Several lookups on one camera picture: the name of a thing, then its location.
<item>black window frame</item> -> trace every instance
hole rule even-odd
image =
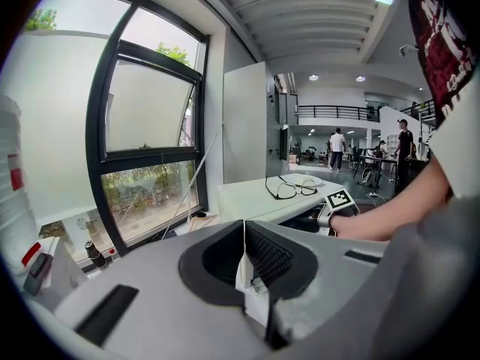
[[[129,251],[144,245],[156,236],[163,234],[166,225],[156,226],[151,231],[140,235],[144,236],[140,241],[129,244],[124,241],[122,235],[116,226],[113,214],[104,192],[101,177],[107,173],[132,170],[134,168],[151,167],[160,164],[176,163],[179,161],[194,161],[195,168],[198,169],[200,161],[205,153],[203,142],[203,109],[205,102],[205,78],[207,68],[207,58],[209,51],[209,36],[202,34],[190,23],[167,10],[165,7],[151,0],[122,0],[130,3],[130,7],[118,21],[116,27],[109,36],[105,48],[100,56],[97,69],[91,83],[90,95],[88,96],[88,105],[85,121],[85,153],[88,168],[88,177],[90,179],[91,191],[97,206],[100,219],[105,226],[105,230],[112,240],[115,249],[120,256],[124,256]],[[177,26],[184,32],[199,41],[197,51],[197,70],[182,64],[168,56],[161,55],[151,49],[121,40],[123,31],[131,21],[135,12],[143,8],[167,22]],[[106,150],[105,143],[105,115],[107,112],[107,100],[110,90],[110,83],[113,77],[113,70],[116,62],[124,57],[129,62],[144,65],[149,68],[178,77],[185,81],[193,83],[195,92],[195,110],[193,123],[195,124],[195,146],[194,147],[168,147],[168,148],[141,148],[127,151]],[[199,205],[192,210],[192,215],[200,211],[208,211],[209,204],[206,189],[205,165],[199,171],[196,177],[196,189],[198,193]],[[177,217],[174,220],[173,227],[183,224],[187,217]]]

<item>floor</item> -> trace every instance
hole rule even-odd
[[[297,167],[296,170],[289,171],[290,173],[304,173],[305,175],[316,176],[322,180],[328,182],[334,182],[343,185],[346,190],[352,195],[355,200],[368,200],[370,199],[366,196],[370,192],[373,192],[373,188],[364,187],[362,185],[356,184],[362,179],[362,166],[359,167],[358,173],[355,178],[353,178],[354,170],[348,170],[346,167],[341,172],[337,172],[335,169],[333,172],[330,171],[326,166],[319,165],[318,163],[303,163]],[[385,197],[385,200],[390,200],[394,195],[395,182],[389,181],[389,178],[385,176],[389,172],[382,172],[382,178],[380,179],[380,187],[377,193]],[[377,205],[381,205],[383,201],[379,198],[375,199]]]

